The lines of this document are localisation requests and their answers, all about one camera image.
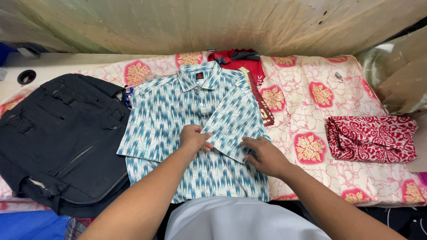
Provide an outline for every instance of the hand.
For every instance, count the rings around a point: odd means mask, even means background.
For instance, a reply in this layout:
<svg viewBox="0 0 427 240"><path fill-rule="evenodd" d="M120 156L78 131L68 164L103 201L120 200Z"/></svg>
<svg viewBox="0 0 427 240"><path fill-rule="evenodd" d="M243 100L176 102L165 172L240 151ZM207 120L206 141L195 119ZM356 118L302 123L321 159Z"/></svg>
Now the hand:
<svg viewBox="0 0 427 240"><path fill-rule="evenodd" d="M251 162L260 172L271 177L280 178L286 171L295 166L266 138L253 139L243 137L242 139L243 142L240 144L254 150L258 157L256 159L252 155L246 155L245 159Z"/></svg>
<svg viewBox="0 0 427 240"><path fill-rule="evenodd" d="M202 134L200 133L202 129L199 125L185 125L179 135L179 147L194 153L191 160L196 158L197 151L210 152L214 147L213 144L206 142L212 136L212 133Z"/></svg>

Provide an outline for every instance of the short-sleeved button-up shirt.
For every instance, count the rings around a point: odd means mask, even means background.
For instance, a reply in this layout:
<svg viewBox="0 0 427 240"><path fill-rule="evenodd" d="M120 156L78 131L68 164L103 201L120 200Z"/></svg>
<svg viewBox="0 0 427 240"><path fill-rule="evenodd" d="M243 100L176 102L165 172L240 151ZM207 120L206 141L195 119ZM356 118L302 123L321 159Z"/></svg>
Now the short-sleeved button-up shirt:
<svg viewBox="0 0 427 240"><path fill-rule="evenodd" d="M118 154L126 155L131 184L179 147L187 124L212 132L211 152L198 152L173 198L174 203L205 196L244 196L269 201L268 178L249 162L243 136L269 137L244 75L212 61L181 66L175 76L135 88L132 111Z"/></svg>

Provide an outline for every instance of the blue fabric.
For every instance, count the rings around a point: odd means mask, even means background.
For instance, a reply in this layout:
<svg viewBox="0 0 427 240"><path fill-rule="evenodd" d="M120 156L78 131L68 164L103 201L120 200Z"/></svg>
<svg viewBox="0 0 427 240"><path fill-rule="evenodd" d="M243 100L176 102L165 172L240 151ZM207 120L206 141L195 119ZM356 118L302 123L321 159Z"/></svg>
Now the blue fabric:
<svg viewBox="0 0 427 240"><path fill-rule="evenodd" d="M4 61L7 58L7 55L11 52L17 52L17 50L10 48L9 46L0 43L0 67L3 66Z"/></svg>
<svg viewBox="0 0 427 240"><path fill-rule="evenodd" d="M174 203L205 196L241 196L267 202L267 176L258 172L239 143L243 136L269 137L244 75L215 61L184 65L178 75L135 88L132 111L118 154L126 155L131 184L156 168L179 147L187 124L212 132L211 152L198 152L185 171Z"/></svg>
<svg viewBox="0 0 427 240"><path fill-rule="evenodd" d="M0 214L0 239L63 240L69 218L52 210Z"/></svg>

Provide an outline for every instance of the red cloth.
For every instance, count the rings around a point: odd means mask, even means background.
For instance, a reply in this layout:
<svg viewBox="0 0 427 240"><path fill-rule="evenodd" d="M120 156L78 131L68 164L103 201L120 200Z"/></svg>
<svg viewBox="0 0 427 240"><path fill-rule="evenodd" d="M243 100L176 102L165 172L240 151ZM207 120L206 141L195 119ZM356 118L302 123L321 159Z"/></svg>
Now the red cloth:
<svg viewBox="0 0 427 240"><path fill-rule="evenodd" d="M417 158L411 117L330 117L327 120L331 154L349 161L410 162Z"/></svg>
<svg viewBox="0 0 427 240"><path fill-rule="evenodd" d="M258 107L259 107L260 112L261 112L261 117L263 119L264 126L267 127L270 125L274 125L273 114L270 112L270 109L265 104L263 97L261 96L260 92L258 91L255 79L250 72L248 72L248 78L249 78L249 83L251 85L252 94L254 95L255 99L257 100Z"/></svg>
<svg viewBox="0 0 427 240"><path fill-rule="evenodd" d="M264 74L263 67L261 66L261 61L256 60L249 60L249 59L238 59L238 60L231 60L231 56L235 51L238 52L252 52L254 51L252 48L245 50L245 49L231 49L231 50L224 50L219 52L214 52L209 54L208 61L215 61L216 58L224 58L224 61L226 62L224 65L221 65L221 68L224 69L230 69L230 70L236 70L238 68L244 67L247 70L249 70L253 77L255 78L255 81L258 86L261 86L264 82L264 78L266 75Z"/></svg>

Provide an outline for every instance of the round hole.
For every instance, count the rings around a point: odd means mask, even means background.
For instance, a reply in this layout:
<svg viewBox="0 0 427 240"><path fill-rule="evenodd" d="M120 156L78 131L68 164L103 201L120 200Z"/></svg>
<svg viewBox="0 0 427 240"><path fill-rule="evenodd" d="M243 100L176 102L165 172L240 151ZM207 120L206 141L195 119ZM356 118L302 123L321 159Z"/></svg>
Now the round hole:
<svg viewBox="0 0 427 240"><path fill-rule="evenodd" d="M32 81L34 81L35 79L35 71L33 70L25 70L22 73L19 74L18 76L18 83L21 85L26 85L31 83Z"/></svg>

